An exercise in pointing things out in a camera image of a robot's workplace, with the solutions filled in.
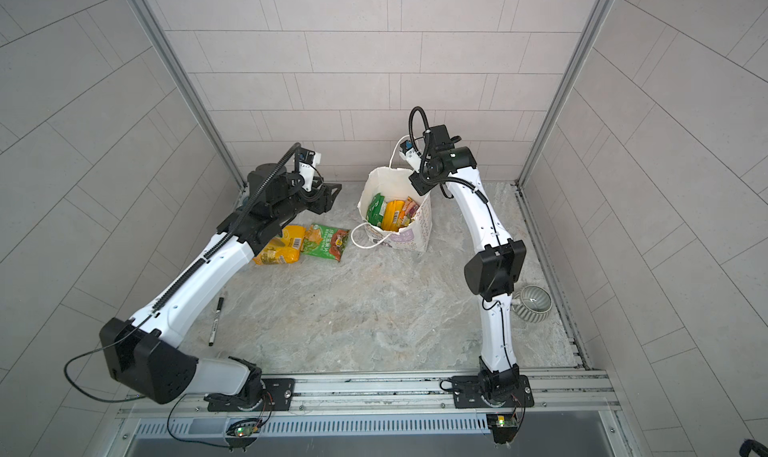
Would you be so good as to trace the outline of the white printed paper bag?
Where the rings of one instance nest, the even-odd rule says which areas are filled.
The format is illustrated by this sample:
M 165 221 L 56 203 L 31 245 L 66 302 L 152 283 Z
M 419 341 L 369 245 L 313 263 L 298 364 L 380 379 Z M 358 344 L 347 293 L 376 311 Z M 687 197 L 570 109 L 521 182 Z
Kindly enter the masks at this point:
M 372 170 L 357 204 L 363 222 L 349 233 L 359 249 L 387 246 L 423 253 L 432 230 L 429 194 L 419 196 L 409 179 L 413 170 L 394 168 L 399 146 L 411 150 L 407 136 L 398 140 L 389 164 Z

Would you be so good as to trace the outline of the yellow mango snack bag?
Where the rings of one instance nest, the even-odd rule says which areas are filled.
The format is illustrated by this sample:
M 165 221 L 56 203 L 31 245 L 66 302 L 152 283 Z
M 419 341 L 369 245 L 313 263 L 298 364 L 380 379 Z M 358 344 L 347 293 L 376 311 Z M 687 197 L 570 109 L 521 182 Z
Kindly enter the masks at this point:
M 287 265 L 299 261 L 306 230 L 302 226 L 286 226 L 280 235 L 269 243 L 253 259 L 256 265 Z

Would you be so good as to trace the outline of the green snack bag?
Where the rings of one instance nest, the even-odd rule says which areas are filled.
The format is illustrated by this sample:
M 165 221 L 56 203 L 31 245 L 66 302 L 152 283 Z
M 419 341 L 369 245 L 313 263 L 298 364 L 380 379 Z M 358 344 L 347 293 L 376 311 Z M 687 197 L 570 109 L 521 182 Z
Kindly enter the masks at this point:
M 306 228 L 301 253 L 340 262 L 350 231 L 317 223 Z

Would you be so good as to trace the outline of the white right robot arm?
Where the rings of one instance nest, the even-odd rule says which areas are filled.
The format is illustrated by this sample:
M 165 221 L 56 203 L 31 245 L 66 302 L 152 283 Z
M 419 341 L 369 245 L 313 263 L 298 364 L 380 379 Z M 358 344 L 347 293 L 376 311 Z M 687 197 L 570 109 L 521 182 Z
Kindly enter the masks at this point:
M 424 131 L 423 148 L 408 136 L 398 146 L 399 156 L 413 169 L 412 187 L 421 196 L 436 187 L 457 203 L 469 229 L 475 254 L 464 266 L 471 294 L 478 298 L 482 335 L 480 370 L 468 384 L 451 381 L 455 395 L 469 390 L 491 407 L 531 407 L 533 397 L 514 354 L 511 306 L 527 249 L 515 240 L 498 218 L 483 187 L 471 150 L 458 145 L 444 125 Z

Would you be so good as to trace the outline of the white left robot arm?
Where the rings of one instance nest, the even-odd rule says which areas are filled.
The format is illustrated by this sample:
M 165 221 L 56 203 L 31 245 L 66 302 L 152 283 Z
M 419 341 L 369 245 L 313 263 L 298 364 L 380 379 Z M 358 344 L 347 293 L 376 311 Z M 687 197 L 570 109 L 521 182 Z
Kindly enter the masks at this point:
M 248 176 L 247 202 L 219 224 L 205 250 L 164 291 L 129 319 L 111 319 L 99 338 L 110 377 L 166 404 L 202 394 L 212 410 L 262 403 L 261 369 L 244 359 L 203 359 L 179 348 L 206 306 L 241 268 L 304 211 L 330 211 L 342 187 L 264 164 Z

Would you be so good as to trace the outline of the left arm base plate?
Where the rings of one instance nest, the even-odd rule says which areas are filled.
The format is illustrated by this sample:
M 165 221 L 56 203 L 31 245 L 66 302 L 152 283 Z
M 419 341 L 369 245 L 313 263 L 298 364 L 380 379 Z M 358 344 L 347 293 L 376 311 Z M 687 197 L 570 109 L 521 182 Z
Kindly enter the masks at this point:
M 296 381 L 291 378 L 257 378 L 234 395 L 212 393 L 204 397 L 209 412 L 287 411 Z

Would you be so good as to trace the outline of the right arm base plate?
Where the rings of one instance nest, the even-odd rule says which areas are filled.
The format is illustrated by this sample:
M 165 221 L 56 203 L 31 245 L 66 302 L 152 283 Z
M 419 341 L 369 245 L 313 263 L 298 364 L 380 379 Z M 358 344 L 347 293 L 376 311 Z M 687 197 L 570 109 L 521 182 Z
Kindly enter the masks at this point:
M 457 409 L 512 409 L 535 405 L 529 380 L 525 375 L 514 378 L 498 376 L 452 376 L 444 380 L 445 392 L 452 395 Z

